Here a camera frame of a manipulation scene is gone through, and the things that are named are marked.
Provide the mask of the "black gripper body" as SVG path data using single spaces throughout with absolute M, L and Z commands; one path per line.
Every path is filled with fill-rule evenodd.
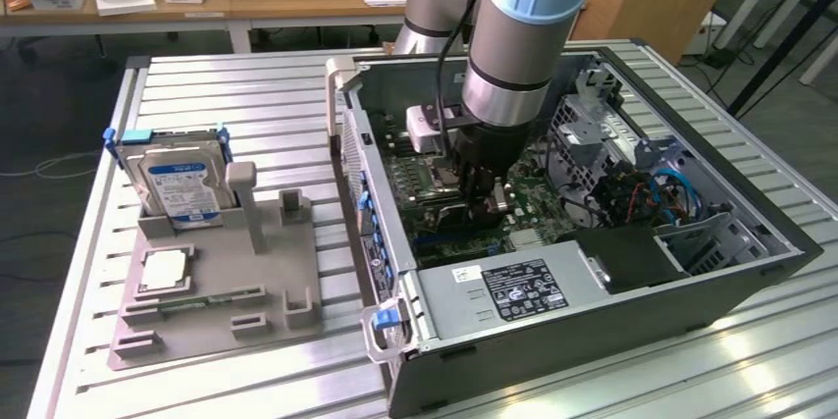
M 530 125 L 496 127 L 484 123 L 458 129 L 454 162 L 458 176 L 471 174 L 506 177 L 519 161 L 530 136 Z

